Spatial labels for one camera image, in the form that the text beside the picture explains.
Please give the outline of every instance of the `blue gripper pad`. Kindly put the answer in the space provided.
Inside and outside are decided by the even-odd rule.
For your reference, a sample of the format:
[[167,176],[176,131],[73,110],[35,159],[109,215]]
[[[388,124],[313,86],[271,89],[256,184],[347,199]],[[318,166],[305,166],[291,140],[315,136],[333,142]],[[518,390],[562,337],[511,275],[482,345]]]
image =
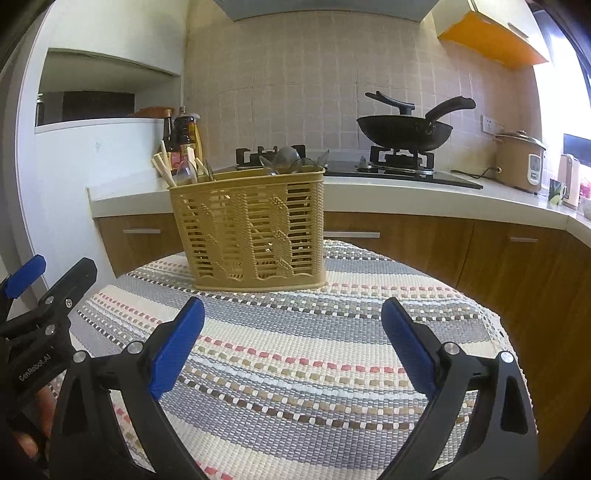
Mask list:
[[203,302],[191,297],[174,319],[176,327],[162,345],[152,364],[150,393],[159,400],[163,393],[173,389],[191,348],[195,344],[203,324]]
[[412,318],[396,299],[388,299],[382,305],[382,327],[398,358],[402,362],[416,391],[427,396],[429,401],[437,389],[433,359],[415,335]]
[[35,255],[6,281],[5,294],[9,299],[17,299],[33,282],[43,275],[46,263],[41,255]]

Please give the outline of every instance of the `gas stove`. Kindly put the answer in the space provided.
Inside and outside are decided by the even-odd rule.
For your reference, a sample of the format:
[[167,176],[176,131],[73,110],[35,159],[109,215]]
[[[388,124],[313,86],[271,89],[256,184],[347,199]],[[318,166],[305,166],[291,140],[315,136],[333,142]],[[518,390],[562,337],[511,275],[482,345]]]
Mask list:
[[[298,151],[300,157],[306,157],[305,145],[292,146]],[[251,151],[248,148],[238,148],[236,149],[236,165],[223,170],[261,168],[262,165],[258,156],[263,155],[272,161],[275,153],[277,153],[277,147],[271,150],[257,147],[256,151]],[[449,173],[435,170],[434,154],[431,152],[413,152],[406,155],[399,151],[391,151],[387,148],[376,146],[371,147],[369,160],[364,156],[360,157],[358,153],[356,154],[353,151],[331,151],[324,175],[329,177],[411,180],[471,189],[482,188],[482,185],[473,181],[464,180]]]

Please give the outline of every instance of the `wok handle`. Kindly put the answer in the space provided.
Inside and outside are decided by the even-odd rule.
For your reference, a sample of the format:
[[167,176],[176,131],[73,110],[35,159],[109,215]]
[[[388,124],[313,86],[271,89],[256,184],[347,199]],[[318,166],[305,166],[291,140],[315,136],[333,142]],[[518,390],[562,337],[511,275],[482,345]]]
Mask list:
[[393,98],[384,95],[379,90],[376,90],[375,93],[366,92],[365,96],[377,100],[378,102],[385,103],[386,105],[395,106],[399,110],[400,115],[412,115],[412,111],[415,108],[414,103],[399,102],[398,100],[394,100]]
[[434,123],[447,113],[455,112],[456,110],[472,110],[473,108],[476,108],[476,102],[473,99],[462,96],[454,97],[431,108],[425,114],[425,119],[429,123]]

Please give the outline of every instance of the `screw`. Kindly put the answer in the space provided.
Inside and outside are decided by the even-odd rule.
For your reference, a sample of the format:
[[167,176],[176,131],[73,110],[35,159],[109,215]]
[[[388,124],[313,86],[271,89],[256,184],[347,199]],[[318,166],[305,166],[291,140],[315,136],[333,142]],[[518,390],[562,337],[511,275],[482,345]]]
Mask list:
[[144,344],[142,342],[131,342],[127,346],[127,351],[129,353],[135,355],[136,353],[140,353],[143,348],[144,348]]
[[447,342],[445,345],[443,345],[443,349],[450,355],[457,355],[460,353],[459,345],[453,342]]
[[510,352],[501,352],[501,360],[503,360],[506,364],[510,364],[515,358]]
[[84,350],[78,350],[72,359],[75,361],[75,363],[81,364],[86,359],[86,352]]

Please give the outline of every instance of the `power cord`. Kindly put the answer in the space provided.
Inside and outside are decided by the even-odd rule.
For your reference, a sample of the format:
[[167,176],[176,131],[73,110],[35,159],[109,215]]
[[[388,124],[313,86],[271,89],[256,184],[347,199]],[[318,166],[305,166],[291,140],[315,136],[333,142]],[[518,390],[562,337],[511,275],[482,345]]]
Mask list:
[[501,173],[501,168],[500,167],[488,167],[484,172],[482,172],[481,175],[474,175],[473,173],[468,173],[462,170],[450,170],[451,173],[461,173],[462,175],[467,175],[468,177],[478,180],[481,179],[484,175],[487,174],[487,172],[489,170],[495,170],[497,173]]

